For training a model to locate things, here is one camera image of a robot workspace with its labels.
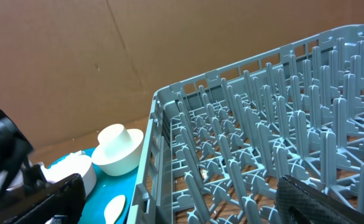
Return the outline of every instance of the brown background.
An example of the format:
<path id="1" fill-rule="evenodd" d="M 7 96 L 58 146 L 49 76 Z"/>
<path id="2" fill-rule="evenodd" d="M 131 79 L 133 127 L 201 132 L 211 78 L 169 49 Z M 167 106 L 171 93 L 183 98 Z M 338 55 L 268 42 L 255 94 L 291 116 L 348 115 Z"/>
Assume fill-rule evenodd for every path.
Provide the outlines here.
<path id="1" fill-rule="evenodd" d="M 361 23 L 355 0 L 0 0 L 0 108 L 41 148 L 147 116 L 160 87 Z"/>

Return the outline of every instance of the gray dish rack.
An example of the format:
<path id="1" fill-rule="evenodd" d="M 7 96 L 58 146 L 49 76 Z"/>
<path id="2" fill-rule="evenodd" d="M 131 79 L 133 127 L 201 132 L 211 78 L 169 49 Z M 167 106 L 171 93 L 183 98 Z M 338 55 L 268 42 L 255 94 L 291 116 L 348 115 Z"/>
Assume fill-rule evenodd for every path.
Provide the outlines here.
<path id="1" fill-rule="evenodd" d="M 257 71 L 244 69 L 252 64 Z M 222 78 L 231 71 L 236 78 Z M 351 175 L 339 178 L 338 170 Z M 348 199 L 356 197 L 364 213 L 364 25 L 328 30 L 158 90 L 128 223 L 176 223 L 175 213 L 187 209 L 188 223 L 280 223 L 276 207 L 258 210 L 254 197 L 275 199 L 265 180 L 284 174 L 352 208 Z M 175 189 L 179 177 L 184 190 Z M 214 219 L 221 202 L 240 210 Z"/>

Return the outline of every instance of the blue mat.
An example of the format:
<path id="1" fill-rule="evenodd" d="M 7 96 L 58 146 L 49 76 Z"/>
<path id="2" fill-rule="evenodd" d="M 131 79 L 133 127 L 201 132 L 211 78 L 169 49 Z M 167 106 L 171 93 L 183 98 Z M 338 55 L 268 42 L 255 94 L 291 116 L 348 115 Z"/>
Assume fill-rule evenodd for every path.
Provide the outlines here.
<path id="1" fill-rule="evenodd" d="M 91 156 L 95 149 L 84 150 L 88 156 Z M 52 165 L 61 161 L 64 157 L 58 159 Z M 82 216 L 79 224 L 91 224 L 91 223 L 106 223 L 104 217 L 104 211 L 108 202 L 117 195 L 125 195 L 126 205 L 122 215 L 118 218 L 118 223 L 124 223 L 126 215 L 128 213 L 129 206 L 131 205 L 134 185 L 136 182 L 136 175 L 138 168 L 135 168 L 127 174 L 112 177 L 105 174 L 98 166 L 93 165 L 97 181 L 92 192 L 87 198 L 85 208 L 83 208 Z"/>

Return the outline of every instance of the white bowl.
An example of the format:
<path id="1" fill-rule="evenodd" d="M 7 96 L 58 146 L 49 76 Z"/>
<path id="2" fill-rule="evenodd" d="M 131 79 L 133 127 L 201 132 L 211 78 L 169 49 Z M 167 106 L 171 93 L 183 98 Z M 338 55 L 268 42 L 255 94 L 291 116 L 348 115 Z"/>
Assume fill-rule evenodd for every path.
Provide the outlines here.
<path id="1" fill-rule="evenodd" d="M 108 175 L 126 174 L 139 165 L 143 137 L 139 129 L 126 130 L 122 124 L 108 126 L 98 136 L 100 144 L 93 151 L 92 162 Z"/>
<path id="2" fill-rule="evenodd" d="M 48 181 L 58 182 L 71 174 L 82 176 L 85 194 L 88 196 L 96 184 L 96 173 L 91 158 L 86 155 L 69 155 L 44 172 Z"/>

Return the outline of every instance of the white spoon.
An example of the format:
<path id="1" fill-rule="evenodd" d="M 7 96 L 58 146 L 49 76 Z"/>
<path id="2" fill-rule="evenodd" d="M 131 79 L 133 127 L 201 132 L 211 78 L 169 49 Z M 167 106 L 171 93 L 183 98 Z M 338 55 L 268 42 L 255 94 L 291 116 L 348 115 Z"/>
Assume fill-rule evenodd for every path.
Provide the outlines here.
<path id="1" fill-rule="evenodd" d="M 125 195 L 119 195 L 110 202 L 108 202 L 105 208 L 105 220 L 106 224 L 114 224 L 118 217 L 122 214 L 125 206 Z"/>

